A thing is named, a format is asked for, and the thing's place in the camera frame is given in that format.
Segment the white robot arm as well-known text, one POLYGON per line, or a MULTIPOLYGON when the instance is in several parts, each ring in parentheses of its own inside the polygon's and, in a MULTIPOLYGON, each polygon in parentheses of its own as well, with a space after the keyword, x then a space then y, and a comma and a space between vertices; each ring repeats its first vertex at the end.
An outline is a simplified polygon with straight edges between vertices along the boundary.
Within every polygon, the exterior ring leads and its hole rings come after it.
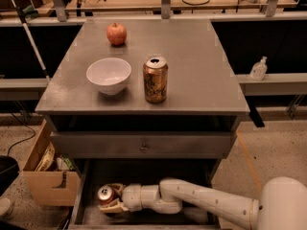
POLYGON ((97 198, 105 214, 151 209, 171 215, 188 202, 244 230, 307 230, 307 187, 290 177, 268 181, 258 199, 171 177, 156 185, 106 184, 97 198))

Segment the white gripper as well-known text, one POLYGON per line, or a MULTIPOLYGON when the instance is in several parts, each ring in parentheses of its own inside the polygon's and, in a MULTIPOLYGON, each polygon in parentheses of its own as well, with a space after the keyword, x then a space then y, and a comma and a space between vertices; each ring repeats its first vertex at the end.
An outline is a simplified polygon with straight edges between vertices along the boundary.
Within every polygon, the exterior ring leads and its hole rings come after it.
POLYGON ((123 202, 116 198, 109 204, 99 205, 98 208, 101 212, 104 214, 119 214, 127 212, 127 210, 136 212, 142 209, 140 184, 130 184, 125 188, 124 184, 112 183, 111 188, 118 197, 122 197, 123 202))

